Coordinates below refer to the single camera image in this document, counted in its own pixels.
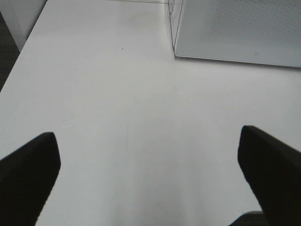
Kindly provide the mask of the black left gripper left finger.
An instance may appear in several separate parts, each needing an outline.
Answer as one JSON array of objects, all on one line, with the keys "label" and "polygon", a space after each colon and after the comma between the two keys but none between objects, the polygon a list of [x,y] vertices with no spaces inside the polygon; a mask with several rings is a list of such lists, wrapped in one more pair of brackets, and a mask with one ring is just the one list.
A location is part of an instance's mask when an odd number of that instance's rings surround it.
[{"label": "black left gripper left finger", "polygon": [[33,226],[55,184],[61,160],[56,137],[45,132],[0,161],[0,224]]}]

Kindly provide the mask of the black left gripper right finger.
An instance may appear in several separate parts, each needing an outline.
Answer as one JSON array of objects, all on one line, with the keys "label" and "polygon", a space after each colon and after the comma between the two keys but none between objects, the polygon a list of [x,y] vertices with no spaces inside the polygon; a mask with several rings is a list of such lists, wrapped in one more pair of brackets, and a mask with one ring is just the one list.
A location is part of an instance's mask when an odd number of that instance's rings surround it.
[{"label": "black left gripper right finger", "polygon": [[271,226],[301,224],[301,153],[255,126],[243,126],[238,163]]}]

